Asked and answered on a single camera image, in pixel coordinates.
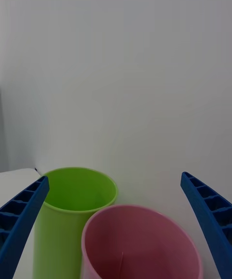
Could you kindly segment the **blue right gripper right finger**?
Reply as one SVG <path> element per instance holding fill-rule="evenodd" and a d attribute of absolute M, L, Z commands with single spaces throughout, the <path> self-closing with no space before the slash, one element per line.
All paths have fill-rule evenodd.
<path fill-rule="evenodd" d="M 180 186 L 201 227 L 222 279 L 232 277 L 232 204 L 188 172 Z"/>

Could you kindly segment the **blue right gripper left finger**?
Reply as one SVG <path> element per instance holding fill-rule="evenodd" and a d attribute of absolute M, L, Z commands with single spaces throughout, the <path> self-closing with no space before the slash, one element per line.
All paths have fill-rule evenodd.
<path fill-rule="evenodd" d="M 40 177 L 0 208 L 0 277 L 12 279 L 29 234 L 49 192 Z"/>

